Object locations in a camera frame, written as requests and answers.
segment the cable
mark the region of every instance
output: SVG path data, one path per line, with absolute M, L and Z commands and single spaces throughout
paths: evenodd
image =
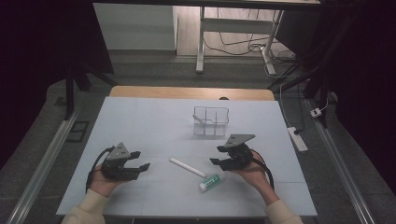
M 249 10 L 249 13 L 248 13 L 247 17 L 245 18 L 245 20 L 248 19 L 249 15 L 250 15 L 250 10 Z M 259 18 L 259 14 L 260 14 L 260 10 L 258 9 L 258 10 L 257 10 L 257 15 L 256 15 L 256 20 Z M 219 18 L 220 16 L 222 17 L 222 13 L 221 13 L 220 7 L 218 7 L 218 18 Z M 241 43 L 246 43 L 246 42 L 248 42 L 248 44 L 247 44 L 247 49 L 250 50 L 250 52 L 251 52 L 251 51 L 256 51 L 256 50 L 254 50 L 254 49 L 256 49 L 256 48 L 260 48 L 260 47 L 262 47 L 262 46 L 265 46 L 264 44 L 250 44 L 252 41 L 258 41 L 258 40 L 268 39 L 268 37 L 253 39 L 253 36 L 254 36 L 254 34 L 251 35 L 251 37 L 250 37 L 249 40 L 238 41 L 238 42 L 233 42 L 233 43 L 225 43 L 224 40 L 222 39 L 221 32 L 219 32 L 219 37 L 220 37 L 221 43 L 222 43 L 223 45 L 230 46 L 230 45 L 236 45 L 236 44 L 241 44 Z
M 329 104 L 329 97 L 326 98 L 326 105 L 320 109 L 320 111 L 326 109 L 327 105 Z
M 98 158 L 96 158 L 96 161 L 93 163 L 93 166 L 92 166 L 90 172 L 88 173 L 87 183 L 85 184 L 85 192 L 87 192 L 88 188 L 90 187 L 90 184 L 92 182 L 92 174 L 93 174 L 93 172 L 100 171 L 100 169 L 99 170 L 95 170 L 96 164 L 103 157 L 103 155 L 105 155 L 105 153 L 111 152 L 113 149 L 114 149 L 114 147 L 106 148 L 103 152 L 101 152 L 99 154 Z
M 281 53 L 283 53 L 283 52 L 288 52 L 288 51 L 291 51 L 291 50 L 290 50 L 290 49 L 285 49 L 285 50 L 282 50 L 282 51 L 278 52 L 278 53 L 277 53 L 277 57 L 279 58 L 279 54 L 281 54 Z
M 281 75 L 281 76 L 272 76 L 272 75 L 270 75 L 270 74 L 268 73 L 268 70 L 267 70 L 267 64 L 268 64 L 268 63 L 269 63 L 269 61 L 266 62 L 266 63 L 264 64 L 264 72 L 265 72 L 265 74 L 266 74 L 268 77 L 285 77 L 284 75 L 285 75 L 287 72 L 289 72 L 290 68 L 293 67 L 295 64 L 297 64 L 297 63 L 293 63 L 293 64 L 283 73 L 283 75 Z
M 214 48 L 209 47 L 209 46 L 206 44 L 205 39 L 204 39 L 204 43 L 205 43 L 205 45 L 206 45 L 209 49 L 221 51 L 221 52 L 223 52 L 223 53 L 231 54 L 231 55 L 235 55 L 235 56 L 249 54 L 249 53 L 252 51 L 252 50 L 249 50 L 249 51 L 244 52 L 244 53 L 231 53 L 231 52 L 225 51 L 225 50 L 223 50 L 223 49 L 214 49 Z
M 250 44 L 247 46 L 247 48 L 253 52 L 261 52 L 262 51 L 262 47 L 265 46 L 263 44 Z
M 270 51 L 270 53 L 271 53 L 270 58 L 273 59 L 273 60 L 274 60 L 275 62 L 277 62 L 277 63 L 294 63 L 294 62 L 296 62 L 296 60 L 295 60 L 294 58 L 282 59 L 282 58 L 279 57 L 279 56 L 276 57 L 276 56 L 274 55 L 274 53 L 272 52 L 271 49 L 270 49 L 269 51 Z M 287 50 L 282 50 L 282 51 L 280 51 L 279 53 L 285 52 L 285 51 L 291 51 L 291 50 L 289 50 L 289 49 L 287 49 Z
M 251 11 L 251 8 L 248 10 L 248 14 L 247 14 L 247 16 L 245 17 L 245 20 L 247 20 L 247 19 L 250 17 L 250 11 Z
M 280 88 L 279 88 L 279 101 L 280 101 L 280 105 L 281 105 L 281 109 L 282 109 L 282 114 L 283 114 L 283 119 L 286 121 L 286 123 L 289 125 L 289 127 L 291 127 L 288 118 L 286 117 L 285 114 L 285 107 L 283 106 L 283 101 L 282 101 L 282 86 L 283 84 L 280 84 Z
M 304 116 L 304 112 L 303 112 L 303 107 L 301 106 L 301 99 L 300 99 L 300 83 L 299 84 L 297 84 L 297 98 L 298 98 L 298 105 L 299 105 L 299 107 L 300 107 L 300 114 L 301 114 L 301 120 L 300 120 L 300 122 L 302 122 L 303 123 L 303 128 L 302 129 L 299 129 L 298 131 L 299 132 L 302 132 L 303 130 L 305 130 L 305 116 Z
M 272 189 L 275 189 L 275 187 L 274 187 L 274 179 L 273 179 L 273 176 L 272 176 L 272 174 L 271 174 L 270 169 L 268 169 L 267 165 L 265 164 L 265 161 L 264 161 L 264 159 L 262 158 L 262 155 L 260 155 L 260 153 L 258 153 L 257 151 L 255 151 L 255 150 L 253 150 L 253 149 L 251 149 L 251 151 L 256 152 L 257 155 L 259 155 L 260 158 L 262 159 L 262 162 L 261 162 L 261 161 L 256 160 L 254 157 L 252 158 L 252 160 L 253 160 L 255 163 L 259 164 L 260 167 L 265 171 L 265 173 L 268 174 L 268 179 L 270 180 L 270 185 L 271 185 Z

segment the white wall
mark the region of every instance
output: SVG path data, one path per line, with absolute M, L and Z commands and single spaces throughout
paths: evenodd
M 93 4 L 107 49 L 176 49 L 172 6 Z

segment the transparent box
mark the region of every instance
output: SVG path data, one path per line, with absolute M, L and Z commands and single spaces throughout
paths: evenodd
M 194 108 L 194 134 L 225 135 L 228 120 L 228 108 L 196 106 Z

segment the pen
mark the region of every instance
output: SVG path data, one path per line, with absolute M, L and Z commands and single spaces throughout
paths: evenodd
M 195 174 L 198 175 L 198 176 L 201 176 L 201 177 L 203 177 L 203 178 L 206 178 L 206 177 L 207 177 L 207 175 L 206 175 L 205 173 L 202 173 L 201 171 L 199 171 L 199 170 L 197 170 L 197 169 L 195 169 L 195 168 L 192 168 L 192 167 L 190 167 L 189 165 L 187 165 L 187 164 L 185 164 L 185 163 L 183 163 L 183 162 L 181 162 L 181 161 L 178 161 L 178 160 L 176 160 L 176 159 L 174 159 L 174 158 L 170 158 L 169 161 L 171 161 L 172 163 L 174 163 L 174 164 L 176 164 L 176 165 L 179 165 L 179 166 L 183 167 L 184 169 L 186 169 L 186 170 L 188 170 L 188 171 L 190 171 L 190 172 L 195 173 Z

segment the hand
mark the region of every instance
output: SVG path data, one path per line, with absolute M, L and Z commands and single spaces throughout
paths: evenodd
M 260 162 L 264 162 L 262 160 L 262 158 L 260 157 L 260 155 L 256 151 L 252 150 L 252 153 L 253 153 L 254 159 L 256 159 Z M 241 175 L 249 183 L 249 185 L 251 185 L 255 188 L 258 185 L 262 185 L 262 184 L 269 185 L 264 170 L 256 162 L 252 161 L 243 170 L 233 170 L 231 172 Z
M 252 153 L 254 159 L 264 162 L 256 151 L 252 150 Z M 264 170 L 256 162 L 251 161 L 243 170 L 233 170 L 231 172 L 241 175 L 249 185 L 260 193 L 267 205 L 279 200 L 279 197 L 268 183 Z
M 109 180 L 103 176 L 102 172 L 100 171 L 101 168 L 102 164 L 95 167 L 95 171 L 92 174 L 90 189 L 108 198 L 111 192 L 113 192 L 114 188 L 128 181 Z

